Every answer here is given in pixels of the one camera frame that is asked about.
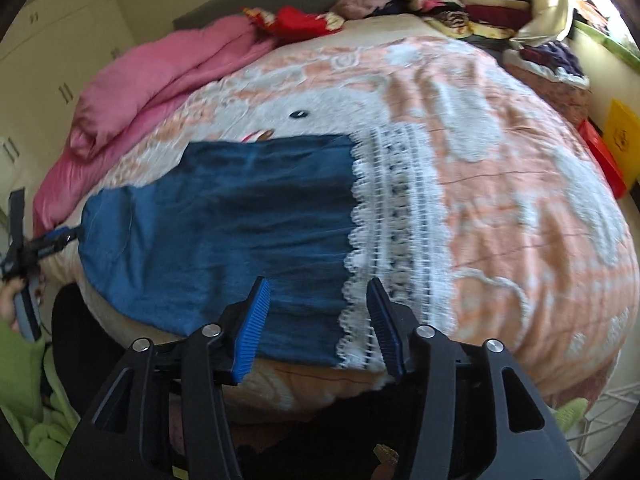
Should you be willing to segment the left hand red nails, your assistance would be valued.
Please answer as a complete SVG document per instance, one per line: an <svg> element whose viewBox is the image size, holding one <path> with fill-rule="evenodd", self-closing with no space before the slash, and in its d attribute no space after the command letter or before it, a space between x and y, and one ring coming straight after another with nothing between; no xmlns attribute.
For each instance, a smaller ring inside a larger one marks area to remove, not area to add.
<svg viewBox="0 0 640 480"><path fill-rule="evenodd" d="M1 317L29 342L37 342L42 335L39 306L43 285L42 276L32 276L12 278L1 286Z"/></svg>

